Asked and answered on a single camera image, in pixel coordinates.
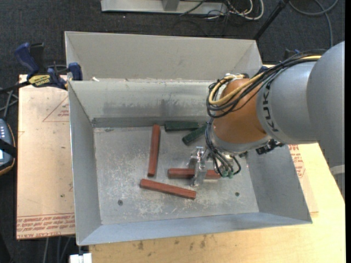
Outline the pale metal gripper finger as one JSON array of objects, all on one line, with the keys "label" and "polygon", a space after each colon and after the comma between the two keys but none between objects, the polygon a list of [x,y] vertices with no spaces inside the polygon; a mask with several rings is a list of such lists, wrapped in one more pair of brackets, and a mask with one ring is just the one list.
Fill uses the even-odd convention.
[{"label": "pale metal gripper finger", "polygon": [[204,147],[196,146],[195,151],[190,154],[188,168],[189,169],[204,168],[205,167],[205,160],[204,160],[205,153],[206,153],[206,149]]},{"label": "pale metal gripper finger", "polygon": [[190,186],[196,187],[196,186],[202,185],[206,177],[206,174],[207,174],[206,166],[201,162],[197,162],[195,166],[194,176],[191,178],[191,181],[190,181]]}]

